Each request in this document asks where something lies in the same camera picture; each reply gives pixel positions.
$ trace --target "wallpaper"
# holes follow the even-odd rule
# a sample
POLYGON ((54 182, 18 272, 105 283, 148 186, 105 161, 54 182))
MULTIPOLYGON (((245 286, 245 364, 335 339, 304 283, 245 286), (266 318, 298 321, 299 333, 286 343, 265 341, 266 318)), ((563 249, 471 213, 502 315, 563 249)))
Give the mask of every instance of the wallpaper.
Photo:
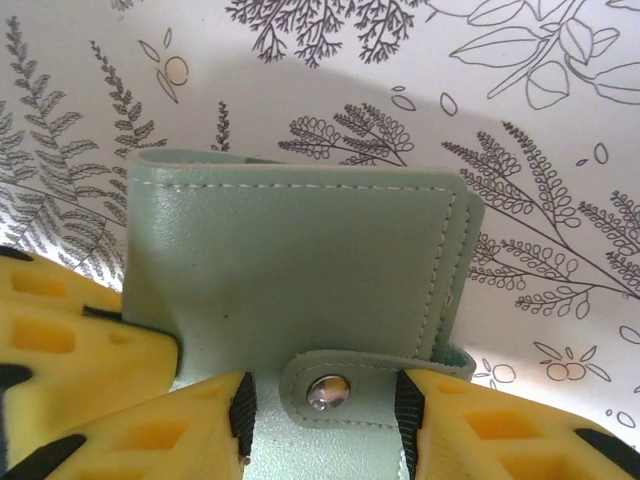
POLYGON ((640 1, 5 0, 0 236, 118 289, 127 155, 446 168, 474 381, 640 445, 640 1))

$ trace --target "mint green wallet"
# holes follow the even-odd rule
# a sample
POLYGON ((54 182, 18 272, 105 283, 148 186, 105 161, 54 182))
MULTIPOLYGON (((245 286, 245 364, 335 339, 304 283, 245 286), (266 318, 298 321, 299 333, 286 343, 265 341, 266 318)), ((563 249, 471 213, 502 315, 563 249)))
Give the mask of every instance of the mint green wallet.
POLYGON ((128 193, 123 318, 179 340, 174 388, 253 373, 245 479, 408 478, 397 371, 475 368, 449 343, 484 212, 464 182, 149 149, 128 193), (348 399, 318 408, 336 375, 348 399))

